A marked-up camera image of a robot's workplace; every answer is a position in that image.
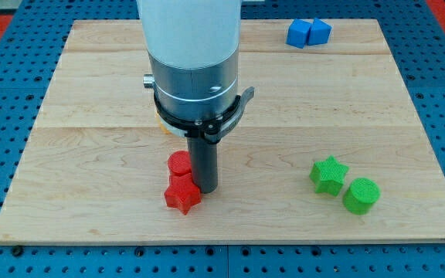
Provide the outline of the yellow block behind arm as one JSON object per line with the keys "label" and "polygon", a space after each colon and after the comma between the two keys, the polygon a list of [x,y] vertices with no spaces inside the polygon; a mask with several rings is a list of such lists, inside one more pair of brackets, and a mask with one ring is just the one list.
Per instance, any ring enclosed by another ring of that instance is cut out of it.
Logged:
{"label": "yellow block behind arm", "polygon": [[171,134],[171,131],[164,125],[164,122],[159,116],[158,112],[155,113],[155,119],[158,123],[159,128],[164,134]]}

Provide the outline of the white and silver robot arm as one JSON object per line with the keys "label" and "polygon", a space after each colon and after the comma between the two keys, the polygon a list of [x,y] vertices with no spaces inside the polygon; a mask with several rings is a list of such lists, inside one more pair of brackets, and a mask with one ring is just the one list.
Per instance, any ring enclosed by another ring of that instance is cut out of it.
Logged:
{"label": "white and silver robot arm", "polygon": [[138,0],[155,98],[182,120],[210,120],[238,87],[240,0]]}

